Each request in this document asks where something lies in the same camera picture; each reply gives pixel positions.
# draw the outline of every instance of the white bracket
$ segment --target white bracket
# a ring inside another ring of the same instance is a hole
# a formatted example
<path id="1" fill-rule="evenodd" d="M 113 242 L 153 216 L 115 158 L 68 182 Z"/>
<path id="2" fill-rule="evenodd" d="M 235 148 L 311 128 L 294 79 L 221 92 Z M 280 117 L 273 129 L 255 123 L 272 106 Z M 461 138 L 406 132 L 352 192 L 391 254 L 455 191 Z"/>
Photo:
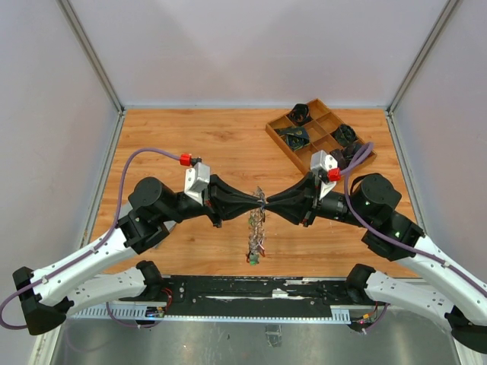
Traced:
<path id="1" fill-rule="evenodd" d="M 336 162 L 335 158 L 331 154 L 327 154 L 325 151 L 321 150 L 314 153 L 311 156 L 311 164 L 310 164 L 311 172 L 318 177 L 319 173 L 326 172 L 328 173 L 330 170 L 333 170 L 338 167 L 338 162 Z M 330 181 L 328 183 L 321 182 L 321 190 L 320 190 L 320 200 L 323 199 L 326 194 L 331 192 L 333 188 L 336 186 L 336 181 Z"/>
<path id="2" fill-rule="evenodd" d="M 198 162 L 193 168 L 186 169 L 184 193 L 203 205 L 202 191 L 210 183 L 210 166 Z"/>

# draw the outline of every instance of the metal floor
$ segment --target metal floor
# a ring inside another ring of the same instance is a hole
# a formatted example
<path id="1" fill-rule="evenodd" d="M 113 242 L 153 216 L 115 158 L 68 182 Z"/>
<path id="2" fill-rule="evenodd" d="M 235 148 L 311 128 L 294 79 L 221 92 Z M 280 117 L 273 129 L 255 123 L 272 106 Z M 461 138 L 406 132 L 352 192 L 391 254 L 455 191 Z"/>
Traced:
<path id="1" fill-rule="evenodd" d="M 388 310 L 369 335 L 346 325 L 284 324 L 279 338 L 272 334 L 276 326 L 162 322 L 138 330 L 103 319 L 75 320 L 69 323 L 68 336 L 62 331 L 51 364 L 460 364 L 448 334 L 403 310 Z M 70 348 L 66 340 L 78 349 Z"/>

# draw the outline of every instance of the wire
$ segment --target wire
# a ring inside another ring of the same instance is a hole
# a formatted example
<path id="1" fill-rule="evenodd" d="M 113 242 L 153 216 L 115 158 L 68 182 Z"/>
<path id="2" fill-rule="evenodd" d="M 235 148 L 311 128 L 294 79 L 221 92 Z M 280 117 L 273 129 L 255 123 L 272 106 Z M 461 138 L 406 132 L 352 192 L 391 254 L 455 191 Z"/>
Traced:
<path id="1" fill-rule="evenodd" d="M 369 333 L 374 327 L 382 320 L 382 318 L 386 315 L 387 307 L 389 306 L 389 303 L 384 304 L 384 309 L 382 309 L 382 312 L 380 312 L 380 316 L 372 323 L 369 325 L 366 329 L 365 332 Z"/>
<path id="2" fill-rule="evenodd" d="M 162 292 L 164 292 L 165 294 L 167 294 L 167 302 L 166 302 L 166 312 L 167 312 L 167 310 L 169 309 L 169 306 L 173 302 L 173 291 L 171 289 L 169 289 L 168 287 L 165 287 L 165 288 L 162 289 Z M 161 321 L 156 321 L 156 323 L 151 324 L 151 325 L 131 325 L 129 323 L 122 322 L 120 319 L 116 318 L 113 315 L 113 311 L 111 310 L 110 305 L 109 305 L 108 302 L 105 303 L 105 307 L 107 308 L 108 316 L 111 319 L 113 319 L 119 325 L 123 325 L 124 327 L 128 327 L 130 329 L 139 329 L 139 328 L 151 329 L 152 327 L 155 327 L 156 325 L 158 325 L 159 323 L 161 323 Z"/>
<path id="3" fill-rule="evenodd" d="M 121 320 L 119 320 L 118 318 L 116 318 L 114 315 L 113 315 L 113 312 L 112 310 L 110 309 L 110 305 L 108 302 L 105 303 L 105 307 L 107 308 L 107 312 L 108 312 L 108 316 L 113 319 L 115 322 L 117 322 L 119 325 L 122 325 L 124 327 L 128 327 L 130 329 L 139 329 L 139 328 L 142 328 L 142 329 L 151 329 L 152 327 L 155 327 L 156 325 L 158 325 L 161 321 L 157 321 L 156 323 L 153 323 L 151 325 L 131 325 L 129 323 L 125 323 L 125 322 L 122 322 Z"/>
<path id="4" fill-rule="evenodd" d="M 47 274 L 43 278 L 49 280 L 49 279 L 55 277 L 57 274 L 63 272 L 64 270 L 71 268 L 73 265 L 78 264 L 82 260 L 86 259 L 89 255 L 93 254 L 93 252 L 96 252 L 111 237 L 113 231 L 115 230 L 116 222 L 118 221 L 118 217 L 120 214 L 120 208 L 122 207 L 123 185 L 125 183 L 127 170 L 129 169 L 129 165 L 132 162 L 132 160 L 138 154 L 141 154 L 142 152 L 155 152 L 156 154 L 162 154 L 166 157 L 172 158 L 173 160 L 179 161 L 179 157 L 176 156 L 175 154 L 170 154 L 169 152 L 166 152 L 164 150 L 160 150 L 159 148 L 151 148 L 151 147 L 141 148 L 141 149 L 135 151 L 133 154 L 131 154 L 129 159 L 125 163 L 123 170 L 122 170 L 122 175 L 120 177 L 120 183 L 119 183 L 118 197 L 117 197 L 117 201 L 116 201 L 115 215 L 113 216 L 113 222 L 110 225 L 110 228 L 108 229 L 107 234 L 105 234 L 103 239 L 94 246 L 94 250 L 90 250 L 90 251 L 85 252 L 84 254 L 80 255 L 76 259 L 71 260 L 70 262 L 64 264 L 63 266 L 60 266 L 59 268 L 57 268 L 53 272 Z M 4 311 L 5 307 L 7 306 L 7 304 L 9 304 L 15 297 L 18 297 L 19 295 L 25 293 L 26 291 L 28 291 L 28 290 L 36 287 L 37 285 L 41 284 L 43 282 L 43 278 L 38 279 L 35 282 L 30 283 L 30 284 L 26 285 L 25 287 L 22 287 L 21 289 L 17 290 L 15 293 L 9 295 L 2 302 L 2 304 L 0 304 L 0 325 L 3 328 L 11 329 L 11 330 L 19 330 L 19 329 L 26 329 L 27 328 L 27 325 L 10 325 L 10 324 L 6 323 L 3 319 L 3 311 Z"/>
<path id="5" fill-rule="evenodd" d="M 368 142 L 364 144 L 355 154 L 355 156 L 352 158 L 352 161 L 350 162 L 349 166 L 342 171 L 342 175 L 345 176 L 345 182 L 344 182 L 344 187 L 345 187 L 345 200 L 347 202 L 347 205 L 350 209 L 350 212 L 354 215 L 355 219 L 364 226 L 367 230 L 372 232 L 375 236 L 381 238 L 382 240 L 397 246 L 401 249 L 405 249 L 406 251 L 413 252 L 419 255 L 422 255 L 424 257 L 427 257 L 437 263 L 439 263 L 442 266 L 445 266 L 447 263 L 446 260 L 440 259 L 436 255 L 433 255 L 429 252 L 422 251 L 420 249 L 415 249 L 414 247 L 407 246 L 404 243 L 395 240 L 393 238 L 390 238 L 386 236 L 385 234 L 382 234 L 375 228 L 373 228 L 370 224 L 368 224 L 352 207 L 352 203 L 350 201 L 350 195 L 349 195 L 349 178 L 350 178 L 350 172 L 355 169 L 360 163 L 362 163 L 368 155 L 372 152 L 372 149 L 374 148 L 374 144 L 372 142 Z M 464 281 L 466 281 L 468 284 L 470 284 L 472 287 L 477 289 L 478 292 L 481 293 L 484 297 L 487 298 L 487 290 L 484 290 L 480 285 L 478 285 L 472 278 L 470 278 L 467 274 L 465 274 L 463 271 L 461 271 L 459 268 L 457 268 L 454 265 L 446 265 L 451 271 L 453 271 L 455 274 L 460 276 Z"/>

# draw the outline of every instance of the wooden tray compartment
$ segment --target wooden tray compartment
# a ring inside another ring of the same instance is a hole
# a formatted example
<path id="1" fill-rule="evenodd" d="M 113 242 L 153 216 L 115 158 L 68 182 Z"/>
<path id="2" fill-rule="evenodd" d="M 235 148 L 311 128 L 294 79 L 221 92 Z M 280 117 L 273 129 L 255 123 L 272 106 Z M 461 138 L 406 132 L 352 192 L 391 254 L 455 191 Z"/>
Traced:
<path id="1" fill-rule="evenodd" d="M 332 112 L 323 102 L 315 99 L 307 103 L 310 108 L 311 121 L 306 123 L 304 127 L 310 136 L 310 144 L 302 149 L 293 151 L 284 141 L 282 136 L 279 136 L 275 129 L 291 127 L 294 123 L 289 120 L 287 113 L 279 118 L 266 124 L 267 134 L 272 140 L 281 148 L 289 157 L 294 165 L 303 173 L 306 174 L 310 170 L 311 155 L 320 150 L 326 153 L 334 149 L 342 149 L 342 146 L 333 138 L 333 133 L 341 124 L 345 124 L 334 112 Z M 365 141 L 357 135 L 357 140 L 364 144 Z M 377 155 L 372 151 L 371 155 L 362 165 L 356 168 L 361 169 L 370 164 Z"/>

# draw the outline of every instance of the metal frame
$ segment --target metal frame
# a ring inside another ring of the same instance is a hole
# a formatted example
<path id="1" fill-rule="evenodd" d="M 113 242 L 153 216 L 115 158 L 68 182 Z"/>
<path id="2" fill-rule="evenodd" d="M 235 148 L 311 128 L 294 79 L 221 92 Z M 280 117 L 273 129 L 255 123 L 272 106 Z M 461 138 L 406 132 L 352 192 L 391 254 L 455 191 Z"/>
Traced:
<path id="1" fill-rule="evenodd" d="M 91 199 L 91 204 L 88 210 L 88 217 L 85 224 L 84 236 L 81 241 L 80 247 L 86 246 L 91 241 L 91 234 L 93 233 L 94 224 L 97 219 L 98 210 L 100 209 L 101 199 L 103 198 L 103 192 L 105 191 L 105 185 L 107 184 L 108 175 L 110 174 L 110 168 L 112 166 L 113 157 L 115 156 L 116 146 L 119 143 L 120 134 L 122 133 L 123 123 L 125 122 L 126 112 L 119 113 L 116 120 L 115 128 L 113 129 L 112 136 L 110 138 L 110 144 L 108 145 L 107 152 L 103 156 L 103 166 L 98 176 L 97 188 Z"/>
<path id="2" fill-rule="evenodd" d="M 399 86 L 396 95 L 394 95 L 394 98 L 392 99 L 390 105 L 387 107 L 387 112 L 389 114 L 393 114 L 394 110 L 397 109 L 397 106 L 399 105 L 401 99 L 403 98 L 404 93 L 408 90 L 409 85 L 414 80 L 415 76 L 418 74 L 423 63 L 428 57 L 431 49 L 436 44 L 436 41 L 440 36 L 442 30 L 444 29 L 445 25 L 450 20 L 455 9 L 461 2 L 462 0 L 448 0 L 447 4 L 443 7 L 443 10 L 438 16 L 436 22 L 434 23 L 431 32 L 426 37 L 426 40 L 423 43 L 421 49 L 419 50 L 418 55 L 416 56 L 415 60 L 412 62 L 412 65 L 409 68 L 406 76 L 404 77 L 403 82 Z"/>
<path id="3" fill-rule="evenodd" d="M 89 214 L 86 220 L 86 230 L 84 232 L 84 239 L 81 243 L 81 246 L 84 246 L 89 243 L 91 238 L 91 233 L 94 228 L 94 223 L 96 220 L 98 209 L 100 207 L 103 191 L 107 183 L 107 178 L 109 175 L 111 163 L 113 161 L 113 156 L 115 154 L 120 133 L 122 131 L 122 126 L 126 115 L 126 108 L 125 106 L 123 106 L 112 83 L 110 82 L 110 79 L 108 78 L 107 73 L 105 72 L 96 52 L 94 51 L 94 48 L 91 45 L 91 42 L 88 39 L 88 36 L 85 33 L 84 28 L 81 22 L 79 21 L 79 18 L 71 2 L 69 0 L 56 0 L 56 2 L 58 3 L 62 13 L 65 15 L 66 20 L 71 26 L 73 33 L 75 34 L 76 38 L 78 39 L 78 42 L 80 43 L 81 48 L 84 51 L 84 54 L 86 55 L 88 61 L 92 65 L 94 72 L 98 76 L 98 79 L 100 80 L 100 83 L 103 85 L 104 90 L 107 92 L 107 95 L 110 98 L 112 104 L 119 112 L 119 116 L 116 121 L 116 126 L 113 130 L 113 135 L 111 138 L 110 145 L 107 149 L 107 152 L 104 155 L 105 163 L 103 165 L 102 170 L 100 171 L 99 183 L 94 193 L 94 196 L 92 198 Z M 420 208 L 422 205 L 421 202 L 419 201 L 419 197 L 415 193 L 414 180 L 412 179 L 411 172 L 408 168 L 408 160 L 405 154 L 403 153 L 403 148 L 402 148 L 403 143 L 400 140 L 400 137 L 398 136 L 395 128 L 393 113 L 397 109 L 398 105 L 400 104 L 404 94 L 409 89 L 409 86 L 411 85 L 411 83 L 419 73 L 419 70 L 421 69 L 422 65 L 427 59 L 431 49 L 436 44 L 438 37 L 441 35 L 442 30 L 446 26 L 447 22 L 451 19 L 452 15 L 454 14 L 454 11 L 457 9 L 458 5 L 461 2 L 462 0 L 447 0 L 447 3 L 445 4 L 442 12 L 440 13 L 438 19 L 436 20 L 433 28 L 431 29 L 430 34 L 427 36 L 426 40 L 424 41 L 418 55 L 415 57 L 414 62 L 412 63 L 401 85 L 399 86 L 397 92 L 395 93 L 390 105 L 385 109 L 387 124 L 389 126 L 390 134 L 392 135 L 392 139 L 393 139 L 393 144 L 399 158 L 399 165 L 401 166 L 403 172 L 403 177 L 406 182 L 406 187 L 408 189 L 409 196 L 411 198 L 413 210 L 415 212 L 415 216 L 418 223 L 422 227 L 425 226 L 423 216 L 421 213 L 421 208 Z M 415 284 L 421 284 L 421 280 L 418 279 L 413 279 L 413 280 L 415 281 Z M 54 331 L 48 332 L 45 335 L 38 336 L 37 341 L 33 348 L 33 353 L 31 355 L 29 364 L 40 365 L 40 364 L 49 363 L 51 361 L 54 347 L 56 345 L 58 337 L 59 337 L 59 328 L 57 328 Z M 479 356 L 477 353 L 471 351 L 470 349 L 465 348 L 463 345 L 457 343 L 456 341 L 455 341 L 455 345 L 457 347 L 457 353 L 460 356 L 461 363 L 472 363 L 478 365 L 482 364 L 482 356 Z"/>
<path id="4" fill-rule="evenodd" d="M 384 112 L 386 115 L 387 126 L 389 127 L 390 135 L 393 139 L 393 146 L 396 149 L 397 159 L 399 161 L 399 166 L 401 167 L 401 172 L 403 173 L 404 182 L 406 183 L 406 189 L 409 193 L 409 200 L 411 201 L 412 211 L 416 217 L 418 225 L 425 229 L 425 221 L 423 219 L 423 214 L 421 210 L 421 202 L 419 197 L 416 195 L 415 183 L 412 178 L 411 170 L 409 169 L 409 164 L 407 162 L 406 155 L 403 151 L 403 143 L 400 141 L 400 137 L 397 133 L 396 126 L 394 125 L 394 118 L 389 112 Z"/>
<path id="5" fill-rule="evenodd" d="M 71 26 L 71 29 L 78 39 L 78 42 L 83 49 L 86 58 L 91 63 L 94 72 L 97 74 L 100 83 L 103 85 L 103 88 L 107 92 L 108 97 L 112 100 L 112 104 L 115 106 L 116 110 L 119 113 L 122 113 L 124 110 L 123 105 L 120 102 L 120 99 L 117 96 L 115 89 L 113 88 L 113 85 L 107 76 L 107 73 L 101 65 L 101 62 L 96 52 L 94 51 L 90 40 L 88 39 L 88 36 L 84 32 L 84 28 L 81 25 L 81 22 L 79 21 L 79 18 L 76 15 L 75 9 L 71 5 L 71 2 L 69 0 L 56 0 L 56 2 L 61 8 L 62 13 L 65 15 L 69 25 Z"/>

